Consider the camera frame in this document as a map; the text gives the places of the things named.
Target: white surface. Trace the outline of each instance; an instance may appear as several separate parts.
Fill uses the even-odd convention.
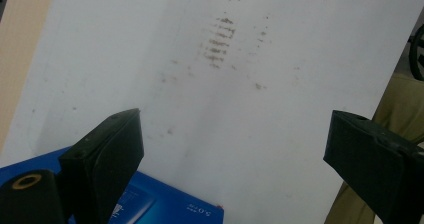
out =
[[[331,111],[372,116],[423,4],[53,0],[0,162],[139,107],[142,171],[226,223],[322,223],[341,183],[322,161]]]

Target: khaki fabric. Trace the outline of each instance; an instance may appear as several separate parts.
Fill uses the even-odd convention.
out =
[[[413,142],[424,141],[424,82],[394,74],[373,121]],[[325,224],[373,224],[375,214],[343,183]]]

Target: blue box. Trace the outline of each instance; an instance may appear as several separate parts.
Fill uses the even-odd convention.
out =
[[[57,158],[68,148],[54,151],[0,169],[0,185],[35,169],[60,171]],[[131,178],[109,223],[222,224],[224,210],[181,192],[141,172]]]

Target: blue object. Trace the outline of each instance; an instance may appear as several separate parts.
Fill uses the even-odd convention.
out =
[[[58,173],[60,165],[57,158],[68,149],[64,148],[1,168],[0,184],[18,174],[35,169],[49,169]],[[136,172],[119,199],[109,223],[222,224],[223,219],[222,208]]]

